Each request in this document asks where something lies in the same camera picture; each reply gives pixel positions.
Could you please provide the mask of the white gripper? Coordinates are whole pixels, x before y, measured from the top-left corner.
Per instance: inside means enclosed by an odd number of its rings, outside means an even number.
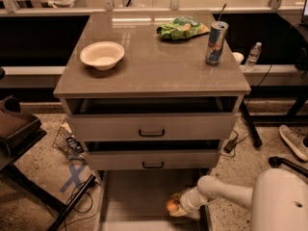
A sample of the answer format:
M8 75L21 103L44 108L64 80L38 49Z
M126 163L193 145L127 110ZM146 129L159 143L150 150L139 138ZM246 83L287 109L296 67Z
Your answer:
M180 209L171 211L172 217L183 217L188 213L198 210L201 206L208 204L208 197L202 193L198 187L193 187L183 192L174 193L170 199L180 199Z

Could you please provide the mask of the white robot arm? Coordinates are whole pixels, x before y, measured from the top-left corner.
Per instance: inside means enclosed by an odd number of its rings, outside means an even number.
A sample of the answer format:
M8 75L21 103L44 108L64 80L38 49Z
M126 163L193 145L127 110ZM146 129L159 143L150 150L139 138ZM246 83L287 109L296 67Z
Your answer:
M167 202L171 216L181 217L223 198L250 211L250 231L308 231L308 186L287 170L263 172L253 188L225 184L202 176L197 185Z

